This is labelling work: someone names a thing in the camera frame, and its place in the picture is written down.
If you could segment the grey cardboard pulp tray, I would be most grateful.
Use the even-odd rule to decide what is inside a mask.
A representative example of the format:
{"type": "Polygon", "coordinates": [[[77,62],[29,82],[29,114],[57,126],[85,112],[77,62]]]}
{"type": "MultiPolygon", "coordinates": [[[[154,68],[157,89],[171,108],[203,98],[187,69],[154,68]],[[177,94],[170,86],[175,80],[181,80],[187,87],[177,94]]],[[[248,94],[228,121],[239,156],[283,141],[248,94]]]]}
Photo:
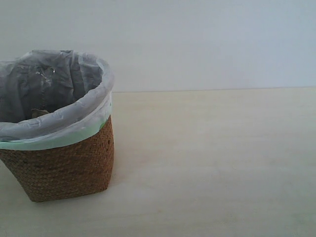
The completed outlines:
{"type": "Polygon", "coordinates": [[[39,109],[31,109],[31,112],[32,112],[32,117],[31,117],[32,119],[49,114],[49,111],[39,110],[39,109]]]}

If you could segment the woven wicker trash basket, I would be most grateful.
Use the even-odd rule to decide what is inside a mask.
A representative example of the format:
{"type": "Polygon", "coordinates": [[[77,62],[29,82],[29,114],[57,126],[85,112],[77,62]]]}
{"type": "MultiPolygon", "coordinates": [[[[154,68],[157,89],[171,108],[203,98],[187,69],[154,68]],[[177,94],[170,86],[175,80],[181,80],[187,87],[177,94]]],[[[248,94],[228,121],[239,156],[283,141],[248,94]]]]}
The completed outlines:
{"type": "Polygon", "coordinates": [[[33,202],[102,192],[114,165],[112,119],[97,134],[76,144],[38,151],[2,149],[0,159],[33,202]]]}

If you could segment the translucent green-edged bin liner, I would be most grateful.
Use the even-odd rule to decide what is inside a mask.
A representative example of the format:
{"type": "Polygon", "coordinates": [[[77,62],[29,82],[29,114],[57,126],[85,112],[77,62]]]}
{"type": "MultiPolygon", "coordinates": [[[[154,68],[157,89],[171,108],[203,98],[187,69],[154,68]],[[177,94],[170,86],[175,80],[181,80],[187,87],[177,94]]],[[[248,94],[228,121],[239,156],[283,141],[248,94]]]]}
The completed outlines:
{"type": "Polygon", "coordinates": [[[97,134],[112,112],[114,76],[109,64],[73,50],[33,50],[0,64],[0,147],[59,148],[97,134]],[[53,112],[31,118],[37,105],[37,68],[55,69],[53,112]]]}

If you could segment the red label plastic bottle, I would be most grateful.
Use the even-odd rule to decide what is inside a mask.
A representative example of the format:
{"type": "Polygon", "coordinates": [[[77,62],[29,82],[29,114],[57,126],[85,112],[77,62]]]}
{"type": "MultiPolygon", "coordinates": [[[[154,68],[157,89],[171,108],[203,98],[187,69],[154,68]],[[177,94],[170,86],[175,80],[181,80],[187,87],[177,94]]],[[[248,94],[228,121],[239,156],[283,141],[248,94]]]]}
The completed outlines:
{"type": "Polygon", "coordinates": [[[51,66],[44,66],[44,68],[37,68],[36,79],[38,84],[37,89],[37,105],[35,109],[44,111],[44,113],[53,112],[53,102],[51,101],[54,97],[52,94],[54,92],[54,82],[55,69],[51,66]]]}

